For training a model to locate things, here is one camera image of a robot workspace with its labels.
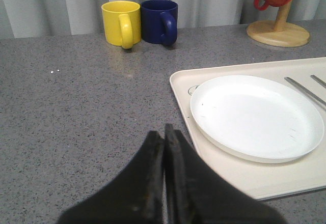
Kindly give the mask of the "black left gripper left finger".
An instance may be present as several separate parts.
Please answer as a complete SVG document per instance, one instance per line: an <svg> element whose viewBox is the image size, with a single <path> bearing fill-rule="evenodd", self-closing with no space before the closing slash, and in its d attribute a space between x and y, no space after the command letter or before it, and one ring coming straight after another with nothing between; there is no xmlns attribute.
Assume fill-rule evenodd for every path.
<svg viewBox="0 0 326 224"><path fill-rule="evenodd" d="M162 223L164 140L150 131L130 163L58 223Z"/></svg>

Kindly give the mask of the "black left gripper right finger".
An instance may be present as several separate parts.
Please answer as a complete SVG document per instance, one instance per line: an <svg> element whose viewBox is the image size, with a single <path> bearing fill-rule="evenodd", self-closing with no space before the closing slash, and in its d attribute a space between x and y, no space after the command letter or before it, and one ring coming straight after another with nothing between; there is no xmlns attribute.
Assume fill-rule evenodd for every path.
<svg viewBox="0 0 326 224"><path fill-rule="evenodd" d="M169 223L285 223L284 217L215 173L181 131L165 126Z"/></svg>

